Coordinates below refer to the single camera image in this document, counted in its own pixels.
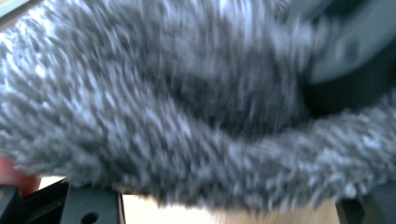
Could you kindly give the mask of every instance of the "black object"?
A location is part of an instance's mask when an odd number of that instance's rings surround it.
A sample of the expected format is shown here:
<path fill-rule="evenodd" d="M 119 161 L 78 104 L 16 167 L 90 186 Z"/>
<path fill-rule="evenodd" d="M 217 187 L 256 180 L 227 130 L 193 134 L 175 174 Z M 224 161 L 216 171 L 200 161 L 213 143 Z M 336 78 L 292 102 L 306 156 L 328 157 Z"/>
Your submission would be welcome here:
<path fill-rule="evenodd" d="M 377 187 L 369 195 L 336 205 L 341 224 L 396 224 L 396 182 Z"/>
<path fill-rule="evenodd" d="M 22 198 L 0 186 L 0 224 L 123 224 L 122 195 L 109 189 L 73 188 L 61 180 Z"/>
<path fill-rule="evenodd" d="M 305 100 L 323 116 L 372 105 L 393 82 L 396 1 L 296 0 L 289 22 L 336 18 L 341 29 L 306 71 Z"/>

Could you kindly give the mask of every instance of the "finger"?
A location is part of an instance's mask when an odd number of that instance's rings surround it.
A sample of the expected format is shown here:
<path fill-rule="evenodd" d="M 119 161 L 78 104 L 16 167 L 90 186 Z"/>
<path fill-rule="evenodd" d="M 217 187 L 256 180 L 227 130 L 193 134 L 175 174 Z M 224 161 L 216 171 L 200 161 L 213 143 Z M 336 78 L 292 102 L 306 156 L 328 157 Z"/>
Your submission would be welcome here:
<path fill-rule="evenodd" d="M 14 168 L 14 165 L 0 158 L 0 185 L 12 185 L 20 189 L 22 196 L 28 195 L 40 186 L 41 179 L 36 175 L 27 175 Z"/>

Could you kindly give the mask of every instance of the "gray fur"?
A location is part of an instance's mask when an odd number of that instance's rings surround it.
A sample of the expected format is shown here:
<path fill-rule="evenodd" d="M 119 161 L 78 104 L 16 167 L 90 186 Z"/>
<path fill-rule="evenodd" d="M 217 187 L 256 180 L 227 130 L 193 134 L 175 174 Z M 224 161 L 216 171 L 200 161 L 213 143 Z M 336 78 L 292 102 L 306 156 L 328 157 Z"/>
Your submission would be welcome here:
<path fill-rule="evenodd" d="M 310 119 L 299 74 L 332 28 L 282 24 L 288 5 L 44 1 L 0 34 L 0 154 L 76 185 L 262 211 L 394 179 L 395 94 Z"/>

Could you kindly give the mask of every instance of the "light wood floor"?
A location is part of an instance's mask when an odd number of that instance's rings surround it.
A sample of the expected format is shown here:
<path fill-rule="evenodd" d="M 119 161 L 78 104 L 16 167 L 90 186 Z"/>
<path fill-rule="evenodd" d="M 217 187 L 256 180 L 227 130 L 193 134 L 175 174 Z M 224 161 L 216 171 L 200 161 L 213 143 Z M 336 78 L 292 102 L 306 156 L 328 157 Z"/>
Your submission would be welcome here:
<path fill-rule="evenodd" d="M 40 188 L 60 179 L 44 178 Z M 339 224 L 335 206 L 330 202 L 322 204 L 317 210 L 301 208 L 284 215 L 273 212 L 254 217 L 244 212 L 208 211 L 180 205 L 160 208 L 151 199 L 131 195 L 124 195 L 123 199 L 127 224 Z"/>
<path fill-rule="evenodd" d="M 9 1 L 11 1 L 11 0 L 0 0 L 0 6 L 4 5 L 5 3 L 9 2 Z"/>

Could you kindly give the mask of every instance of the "wooden surface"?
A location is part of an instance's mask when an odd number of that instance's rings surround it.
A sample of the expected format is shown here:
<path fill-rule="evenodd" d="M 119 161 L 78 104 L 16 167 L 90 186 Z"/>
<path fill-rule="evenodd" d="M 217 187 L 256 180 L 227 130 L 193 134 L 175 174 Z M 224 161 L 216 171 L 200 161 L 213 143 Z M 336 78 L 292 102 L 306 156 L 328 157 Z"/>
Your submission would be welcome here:
<path fill-rule="evenodd" d="M 0 0 L 0 16 L 28 3 L 30 0 Z"/>
<path fill-rule="evenodd" d="M 11 1 L 13 1 L 13 0 L 0 0 L 0 9 L 6 3 L 9 3 Z M 16 22 L 16 20 L 24 14 L 25 10 L 28 7 L 32 7 L 35 4 L 36 4 L 35 1 L 30 1 L 29 3 L 9 12 L 7 15 L 3 15 L 2 17 L 0 17 L 0 31 L 12 26 Z"/>
<path fill-rule="evenodd" d="M 60 180 L 44 178 L 40 188 Z M 251 216 L 244 212 L 208 211 L 174 205 L 158 207 L 151 199 L 124 195 L 125 218 L 129 224 L 339 224 L 333 203 L 326 202 L 318 209 L 301 208 L 295 212 Z"/>

